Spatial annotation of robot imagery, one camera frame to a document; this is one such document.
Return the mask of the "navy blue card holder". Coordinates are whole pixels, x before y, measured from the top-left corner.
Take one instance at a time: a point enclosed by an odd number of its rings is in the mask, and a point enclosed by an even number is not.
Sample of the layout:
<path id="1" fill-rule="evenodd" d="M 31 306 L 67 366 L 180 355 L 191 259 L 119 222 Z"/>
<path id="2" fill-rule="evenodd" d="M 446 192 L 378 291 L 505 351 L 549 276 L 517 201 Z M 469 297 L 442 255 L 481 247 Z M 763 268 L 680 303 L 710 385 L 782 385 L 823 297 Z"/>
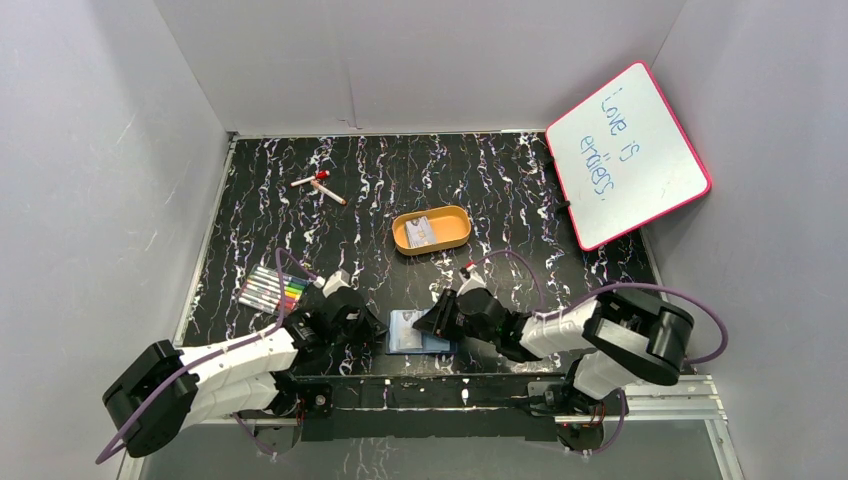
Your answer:
<path id="1" fill-rule="evenodd" d="M 393 310 L 389 316 L 387 353 L 389 355 L 454 354 L 457 344 L 419 331 L 413 324 L 424 310 Z"/>

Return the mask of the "orange oval tray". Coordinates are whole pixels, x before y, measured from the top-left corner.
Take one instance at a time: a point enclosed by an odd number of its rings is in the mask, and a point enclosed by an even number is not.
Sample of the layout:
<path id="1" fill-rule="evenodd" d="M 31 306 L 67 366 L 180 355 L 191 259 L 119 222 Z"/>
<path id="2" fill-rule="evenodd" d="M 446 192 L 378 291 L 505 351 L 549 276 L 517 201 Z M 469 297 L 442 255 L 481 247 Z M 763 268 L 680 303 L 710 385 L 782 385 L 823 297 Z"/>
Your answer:
<path id="1" fill-rule="evenodd" d="M 396 249 L 406 256 L 460 247 L 471 230 L 468 213 L 455 205 L 403 214 L 392 224 Z"/>

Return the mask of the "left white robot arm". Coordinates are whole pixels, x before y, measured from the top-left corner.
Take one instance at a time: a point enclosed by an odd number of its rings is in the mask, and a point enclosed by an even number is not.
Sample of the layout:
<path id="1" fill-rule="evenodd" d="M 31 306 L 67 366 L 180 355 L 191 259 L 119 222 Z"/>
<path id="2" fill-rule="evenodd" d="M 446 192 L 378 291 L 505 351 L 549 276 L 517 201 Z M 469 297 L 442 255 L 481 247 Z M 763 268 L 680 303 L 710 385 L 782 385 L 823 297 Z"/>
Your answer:
<path id="1" fill-rule="evenodd" d="M 280 375 L 337 344 L 387 330 L 356 290 L 342 287 L 306 294 L 254 334 L 200 347 L 154 342 L 102 396 L 116 433 L 95 462 L 121 451 L 148 456 L 213 417 L 250 410 L 286 416 L 297 407 L 299 391 Z"/>

